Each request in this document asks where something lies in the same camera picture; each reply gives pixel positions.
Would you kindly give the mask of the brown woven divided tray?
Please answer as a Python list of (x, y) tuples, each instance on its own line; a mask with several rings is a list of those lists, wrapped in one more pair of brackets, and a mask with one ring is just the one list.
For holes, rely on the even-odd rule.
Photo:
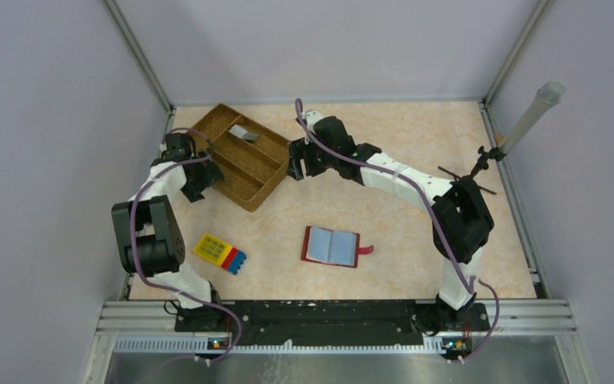
[[(255, 142), (233, 136), (233, 125), (260, 134)], [(235, 109), (219, 104), (192, 128), (213, 143), (213, 162), (225, 178), (213, 187), (241, 208), (254, 212), (287, 175), (289, 140)]]

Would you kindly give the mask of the grey credit cards stack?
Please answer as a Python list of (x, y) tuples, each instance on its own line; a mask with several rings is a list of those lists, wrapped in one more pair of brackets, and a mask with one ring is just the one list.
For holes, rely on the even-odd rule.
[(245, 127), (243, 127), (243, 126), (239, 126), (239, 125), (237, 125), (237, 124), (235, 124), (235, 125), (231, 126), (231, 127), (229, 128), (229, 132), (230, 132), (230, 133), (231, 133), (233, 136), (235, 136), (235, 137), (237, 137), (237, 138), (240, 138), (240, 139), (242, 139), (242, 140), (245, 140), (245, 141), (247, 141), (247, 142), (255, 142), (255, 141), (257, 141), (257, 140), (259, 139), (259, 137), (260, 137), (260, 134), (257, 134), (257, 133), (254, 133), (254, 132), (251, 132), (251, 131), (247, 130)]

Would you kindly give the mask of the red leather card holder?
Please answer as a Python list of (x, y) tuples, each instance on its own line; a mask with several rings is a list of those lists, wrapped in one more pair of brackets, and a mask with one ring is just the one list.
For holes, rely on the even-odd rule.
[(362, 246), (359, 233), (307, 226), (301, 260), (327, 266), (356, 269), (361, 255), (372, 254), (373, 245)]

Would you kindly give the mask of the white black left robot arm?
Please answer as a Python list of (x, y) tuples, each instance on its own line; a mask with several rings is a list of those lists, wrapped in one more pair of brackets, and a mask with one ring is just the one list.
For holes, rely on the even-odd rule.
[(133, 197), (113, 205), (111, 218), (123, 269), (147, 286), (170, 292), (177, 316), (211, 331), (221, 326), (225, 311), (212, 283), (185, 260), (185, 240), (172, 207), (178, 195), (201, 201), (204, 190), (224, 178), (212, 161), (213, 147), (197, 149), (198, 134), (185, 128), (166, 134), (146, 181)]

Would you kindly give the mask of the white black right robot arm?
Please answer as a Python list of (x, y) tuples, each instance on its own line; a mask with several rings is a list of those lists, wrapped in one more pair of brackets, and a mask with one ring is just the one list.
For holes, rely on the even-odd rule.
[(435, 178), (377, 146), (357, 144), (335, 116), (298, 108), (296, 121), (305, 135), (288, 144), (291, 178), (299, 181), (333, 170), (344, 180), (387, 192), (429, 216), (434, 246), (445, 259), (437, 320), (448, 330), (459, 329), (468, 321), (481, 254), (495, 226), (479, 186), (470, 177)]

